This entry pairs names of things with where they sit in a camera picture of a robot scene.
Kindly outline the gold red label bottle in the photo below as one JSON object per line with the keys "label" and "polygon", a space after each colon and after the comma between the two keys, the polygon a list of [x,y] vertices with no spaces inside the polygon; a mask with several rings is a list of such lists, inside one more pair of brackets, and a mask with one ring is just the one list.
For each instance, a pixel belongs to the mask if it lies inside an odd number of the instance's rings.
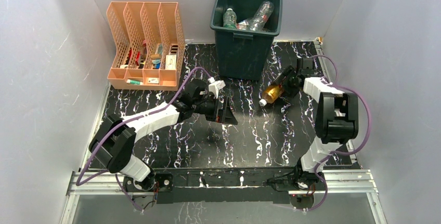
{"label": "gold red label bottle", "polygon": [[274,80],[268,85],[258,102],[260,107],[273,104],[284,93],[283,81],[284,79]]}

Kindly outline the clear bottle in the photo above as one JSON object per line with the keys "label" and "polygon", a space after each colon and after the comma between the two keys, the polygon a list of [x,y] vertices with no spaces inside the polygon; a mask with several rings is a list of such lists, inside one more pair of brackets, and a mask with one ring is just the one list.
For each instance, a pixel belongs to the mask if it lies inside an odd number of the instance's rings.
{"label": "clear bottle", "polygon": [[270,1],[263,1],[254,17],[249,21],[247,30],[254,32],[262,31],[273,11],[274,4]]}

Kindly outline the red label water bottle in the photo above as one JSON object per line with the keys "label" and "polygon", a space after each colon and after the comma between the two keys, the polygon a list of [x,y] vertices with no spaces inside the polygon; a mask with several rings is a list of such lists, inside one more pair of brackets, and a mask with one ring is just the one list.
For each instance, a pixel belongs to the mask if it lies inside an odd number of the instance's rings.
{"label": "red label water bottle", "polygon": [[236,28],[239,30],[246,30],[250,24],[249,19],[242,20],[236,24]]}

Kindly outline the green tea bottle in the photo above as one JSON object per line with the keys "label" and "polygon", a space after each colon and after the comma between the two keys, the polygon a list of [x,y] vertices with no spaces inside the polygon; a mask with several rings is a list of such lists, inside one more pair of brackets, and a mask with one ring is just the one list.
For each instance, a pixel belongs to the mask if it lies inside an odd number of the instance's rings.
{"label": "green tea bottle", "polygon": [[223,27],[237,29],[237,15],[232,8],[227,8],[223,14]]}

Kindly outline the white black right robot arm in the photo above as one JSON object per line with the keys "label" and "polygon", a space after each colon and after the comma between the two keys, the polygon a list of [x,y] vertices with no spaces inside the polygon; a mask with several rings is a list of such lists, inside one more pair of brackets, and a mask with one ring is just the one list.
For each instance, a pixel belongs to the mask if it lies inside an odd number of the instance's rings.
{"label": "white black right robot arm", "polygon": [[309,189],[323,178],[328,159],[358,135],[358,97],[345,93],[315,74],[314,58],[298,58],[286,67],[264,90],[260,107],[274,103],[280,96],[303,92],[317,102],[314,130],[316,136],[293,171],[267,179],[266,185],[281,191],[284,186]]}

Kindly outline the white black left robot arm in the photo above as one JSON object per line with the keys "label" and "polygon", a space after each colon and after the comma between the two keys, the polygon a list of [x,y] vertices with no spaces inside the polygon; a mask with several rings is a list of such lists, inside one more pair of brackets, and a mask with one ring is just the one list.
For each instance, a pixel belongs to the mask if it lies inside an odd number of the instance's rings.
{"label": "white black left robot arm", "polygon": [[109,115],[101,123],[89,144],[91,157],[112,174],[126,176],[134,187],[151,191],[163,185],[146,162],[133,154],[135,143],[159,129],[181,123],[194,114],[204,115],[210,122],[236,125],[229,99],[220,102],[218,95],[225,87],[223,80],[193,80],[168,102],[132,116]]}

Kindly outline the dark green plastic bin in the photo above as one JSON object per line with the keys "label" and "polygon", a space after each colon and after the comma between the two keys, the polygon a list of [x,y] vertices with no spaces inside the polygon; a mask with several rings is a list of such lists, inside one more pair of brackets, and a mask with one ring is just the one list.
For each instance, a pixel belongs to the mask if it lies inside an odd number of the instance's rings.
{"label": "dark green plastic bin", "polygon": [[[271,2],[274,9],[261,31],[223,26],[227,9],[232,9],[240,22],[254,17],[263,2]],[[215,0],[210,28],[215,34],[220,76],[255,81],[261,78],[273,40],[281,31],[282,4],[283,0]]]}

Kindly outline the small white card box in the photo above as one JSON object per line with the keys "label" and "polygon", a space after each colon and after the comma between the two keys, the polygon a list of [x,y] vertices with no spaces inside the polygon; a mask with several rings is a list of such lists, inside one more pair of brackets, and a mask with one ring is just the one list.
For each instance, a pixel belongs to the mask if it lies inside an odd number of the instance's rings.
{"label": "small white card box", "polygon": [[159,84],[160,80],[157,77],[149,77],[147,78],[148,84]]}

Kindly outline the orange plastic file organizer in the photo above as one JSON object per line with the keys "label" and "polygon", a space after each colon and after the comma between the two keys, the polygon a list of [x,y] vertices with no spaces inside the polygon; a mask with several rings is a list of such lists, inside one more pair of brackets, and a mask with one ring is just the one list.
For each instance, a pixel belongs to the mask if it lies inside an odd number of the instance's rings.
{"label": "orange plastic file organizer", "polygon": [[[185,54],[177,2],[111,2],[107,19],[116,47],[108,74],[115,89],[176,91]],[[148,84],[147,78],[159,78]],[[127,84],[138,80],[143,85]]]}

